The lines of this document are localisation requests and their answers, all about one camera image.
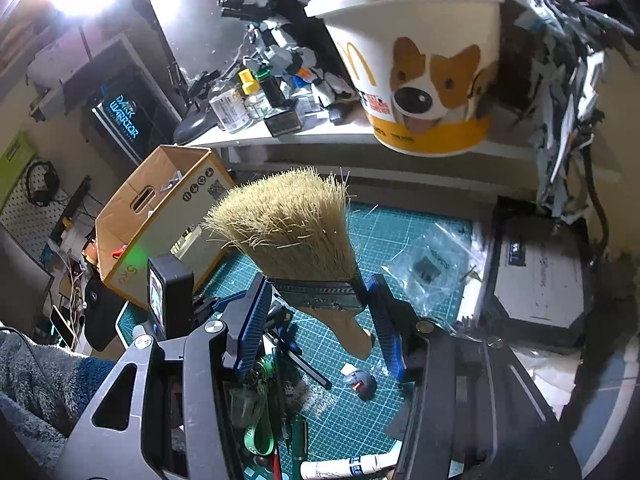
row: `dog tongue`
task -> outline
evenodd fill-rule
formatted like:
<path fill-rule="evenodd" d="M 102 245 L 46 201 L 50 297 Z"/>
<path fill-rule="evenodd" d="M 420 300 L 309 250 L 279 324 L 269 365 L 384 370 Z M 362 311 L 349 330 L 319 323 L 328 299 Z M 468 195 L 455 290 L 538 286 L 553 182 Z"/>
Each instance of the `dog tongue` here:
<path fill-rule="evenodd" d="M 415 117 L 404 117 L 404 126 L 409 130 L 409 133 L 412 135 L 420 135 L 425 134 L 429 130 L 431 130 L 436 124 L 438 124 L 438 120 L 430 120 L 430 119 L 416 119 Z"/>

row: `brush bristles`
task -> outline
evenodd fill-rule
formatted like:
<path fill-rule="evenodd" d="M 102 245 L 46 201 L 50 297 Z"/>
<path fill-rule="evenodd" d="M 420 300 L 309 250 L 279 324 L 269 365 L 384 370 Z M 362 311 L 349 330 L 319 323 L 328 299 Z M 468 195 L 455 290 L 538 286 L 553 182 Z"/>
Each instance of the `brush bristles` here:
<path fill-rule="evenodd" d="M 312 168 L 231 189 L 203 227 L 228 238 L 269 278 L 332 282 L 356 274 L 346 184 Z"/>

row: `robot model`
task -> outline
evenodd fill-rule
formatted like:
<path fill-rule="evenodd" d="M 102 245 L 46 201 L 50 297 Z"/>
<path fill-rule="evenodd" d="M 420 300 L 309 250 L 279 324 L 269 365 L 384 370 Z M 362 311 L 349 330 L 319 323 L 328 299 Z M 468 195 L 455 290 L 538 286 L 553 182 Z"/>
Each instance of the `robot model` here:
<path fill-rule="evenodd" d="M 308 18 L 299 0 L 218 0 L 222 16 L 248 22 L 259 58 L 244 64 L 257 73 L 265 64 L 275 76 L 297 76 L 311 85 L 332 122 L 353 108 L 357 94 L 324 23 Z"/>

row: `yellow bottle cap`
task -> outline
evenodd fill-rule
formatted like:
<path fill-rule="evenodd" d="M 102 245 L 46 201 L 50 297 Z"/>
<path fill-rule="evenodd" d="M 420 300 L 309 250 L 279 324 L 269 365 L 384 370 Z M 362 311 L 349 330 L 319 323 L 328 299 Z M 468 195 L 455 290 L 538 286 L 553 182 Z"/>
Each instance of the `yellow bottle cap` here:
<path fill-rule="evenodd" d="M 254 75 L 248 68 L 238 72 L 238 76 L 242 81 L 242 91 L 245 95 L 255 94 L 260 89 L 260 83 L 255 80 Z"/>

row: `mcdonald's logo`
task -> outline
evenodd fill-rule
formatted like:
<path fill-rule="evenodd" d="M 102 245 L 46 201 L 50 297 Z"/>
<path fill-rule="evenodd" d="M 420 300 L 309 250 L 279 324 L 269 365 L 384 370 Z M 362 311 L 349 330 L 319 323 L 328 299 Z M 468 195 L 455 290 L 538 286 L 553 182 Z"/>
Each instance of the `mcdonald's logo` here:
<path fill-rule="evenodd" d="M 364 71 L 367 73 L 367 78 L 369 79 L 369 82 L 371 83 L 371 85 L 376 86 L 376 79 L 373 77 L 373 72 L 369 68 L 369 65 L 364 60 L 364 57 L 362 56 L 360 51 L 357 49 L 357 47 L 353 46 L 353 43 L 351 43 L 351 41 L 347 42 L 346 50 L 340 43 L 338 43 L 338 47 L 344 54 L 344 57 L 349 61 L 349 65 L 351 66 L 351 70 L 353 71 L 353 75 L 356 76 L 356 79 L 359 81 L 360 76 L 358 75 L 358 71 L 356 70 L 355 63 L 353 62 L 353 56 L 351 55 L 352 51 L 356 54 L 356 56 L 358 56 L 358 59 L 360 60 L 360 64 L 364 67 Z"/>

